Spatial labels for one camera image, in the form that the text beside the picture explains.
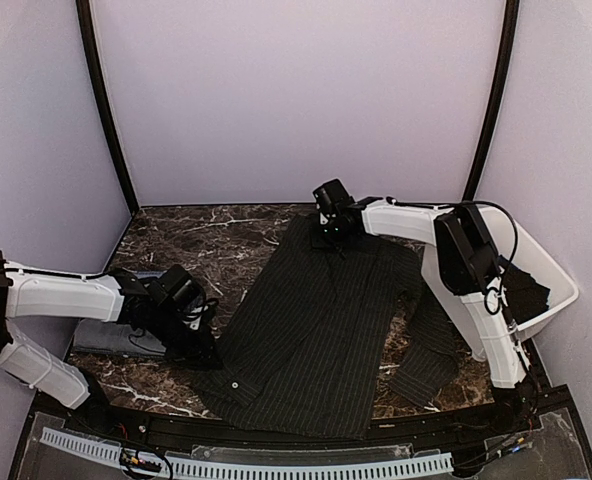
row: plastic basket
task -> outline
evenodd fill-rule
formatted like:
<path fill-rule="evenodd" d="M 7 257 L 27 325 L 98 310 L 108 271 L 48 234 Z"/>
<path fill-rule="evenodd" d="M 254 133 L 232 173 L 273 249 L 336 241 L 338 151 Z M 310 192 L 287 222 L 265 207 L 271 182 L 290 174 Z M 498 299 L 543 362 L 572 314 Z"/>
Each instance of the plastic basket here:
<path fill-rule="evenodd" d="M 498 251 L 505 258 L 514 246 L 514 232 L 507 217 L 492 207 L 481 208 L 487 228 L 494 238 Z M 563 308 L 578 298 L 578 287 L 554 259 L 541 247 L 518 222 L 518 250 L 513 263 L 529 273 L 534 279 L 549 288 L 549 309 L 518 326 L 522 341 L 533 337 L 547 325 Z"/>

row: white wall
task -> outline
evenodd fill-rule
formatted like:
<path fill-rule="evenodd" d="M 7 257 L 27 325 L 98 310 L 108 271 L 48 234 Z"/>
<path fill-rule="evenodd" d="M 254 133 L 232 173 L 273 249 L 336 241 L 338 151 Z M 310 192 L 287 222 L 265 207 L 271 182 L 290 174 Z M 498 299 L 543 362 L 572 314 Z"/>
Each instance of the white wall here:
<path fill-rule="evenodd" d="M 0 248 L 36 266 L 97 271 L 129 214 L 94 104 L 73 1 L 0 1 Z M 71 321 L 22 321 L 65 352 Z M 0 372 L 0 479 L 32 394 Z"/>
<path fill-rule="evenodd" d="M 508 207 L 577 281 L 537 338 L 592 444 L 592 2 L 523 2 L 480 198 Z"/>
<path fill-rule="evenodd" d="M 462 195 L 503 0 L 93 3 L 142 204 Z"/>

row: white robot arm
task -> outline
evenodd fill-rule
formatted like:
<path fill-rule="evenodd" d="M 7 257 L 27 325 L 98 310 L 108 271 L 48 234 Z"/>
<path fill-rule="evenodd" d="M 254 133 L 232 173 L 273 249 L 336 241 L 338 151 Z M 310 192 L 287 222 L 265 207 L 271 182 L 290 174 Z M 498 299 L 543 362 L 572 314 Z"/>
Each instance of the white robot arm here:
<path fill-rule="evenodd" d="M 9 319 L 40 315 L 127 323 L 158 338 L 168 360 L 207 369 L 222 366 L 208 325 L 214 306 L 180 265 L 159 278 L 139 280 L 125 270 L 100 275 L 38 270 L 7 262 L 0 252 L 0 368 L 70 409 L 88 400 L 102 403 L 104 394 L 91 375 L 54 357 Z"/>
<path fill-rule="evenodd" d="M 356 232 L 422 242 L 423 278 L 474 358 L 489 361 L 493 386 L 513 389 L 524 380 L 529 360 L 503 301 L 498 251 L 477 206 L 399 204 L 376 197 L 355 202 L 339 180 L 316 189 L 314 197 L 323 235 L 332 243 L 342 245 Z"/>

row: marble surface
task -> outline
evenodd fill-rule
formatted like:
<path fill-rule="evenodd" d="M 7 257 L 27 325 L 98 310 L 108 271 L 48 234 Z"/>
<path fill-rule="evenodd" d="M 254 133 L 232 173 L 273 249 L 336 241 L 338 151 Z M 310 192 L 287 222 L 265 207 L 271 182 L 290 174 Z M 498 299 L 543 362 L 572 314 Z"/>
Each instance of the marble surface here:
<path fill-rule="evenodd" d="M 112 267 L 160 271 L 180 263 L 199 279 L 208 296 L 219 299 L 213 323 L 218 336 L 278 245 L 289 220 L 313 211 L 311 204 L 145 208 L 134 219 Z M 401 303 L 381 360 L 374 418 L 427 413 L 387 387 L 408 344 Z M 460 374 L 436 397 L 436 411 L 492 401 L 487 364 L 472 360 L 464 341 L 458 345 Z M 96 375 L 114 405 L 215 418 L 192 391 L 189 374 L 162 360 L 76 353 L 69 361 Z"/>

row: curved black frame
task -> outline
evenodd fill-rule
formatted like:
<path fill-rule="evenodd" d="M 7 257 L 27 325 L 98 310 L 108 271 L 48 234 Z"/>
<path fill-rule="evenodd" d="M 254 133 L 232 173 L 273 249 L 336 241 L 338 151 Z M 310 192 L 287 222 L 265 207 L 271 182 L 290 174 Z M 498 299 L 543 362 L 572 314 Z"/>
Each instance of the curved black frame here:
<path fill-rule="evenodd" d="M 483 128 L 478 139 L 478 146 L 474 154 L 474 161 L 469 172 L 463 200 L 473 200 L 478 190 L 485 162 L 489 153 L 489 147 L 494 136 L 496 120 L 500 111 L 500 104 L 503 100 L 505 91 L 505 82 L 507 81 L 507 71 L 509 70 L 509 60 L 512 56 L 512 47 L 514 45 L 514 34 L 516 33 L 516 24 L 518 23 L 519 0 L 507 0 L 505 4 L 505 19 L 503 20 L 503 31 L 500 37 L 498 47 L 498 58 L 496 59 L 496 70 L 494 71 L 494 80 L 489 93 L 487 111 L 483 120 Z"/>
<path fill-rule="evenodd" d="M 136 192 L 132 185 L 125 157 L 120 146 L 118 133 L 116 131 L 116 124 L 112 116 L 112 110 L 109 105 L 109 97 L 107 96 L 107 88 L 105 87 L 105 80 L 103 78 L 103 70 L 100 64 L 100 56 L 98 55 L 98 46 L 96 45 L 96 36 L 94 34 L 94 22 L 92 19 L 91 7 L 89 0 L 76 0 L 76 9 L 78 10 L 78 23 L 80 25 L 80 34 L 83 39 L 83 48 L 85 49 L 85 58 L 87 59 L 87 69 L 89 70 L 89 78 L 92 82 L 94 90 L 94 97 L 96 98 L 96 107 L 98 108 L 98 115 L 103 125 L 103 132 L 107 140 L 107 147 L 112 157 L 114 169 L 118 176 L 120 188 L 123 191 L 123 197 L 132 215 L 140 210 Z"/>

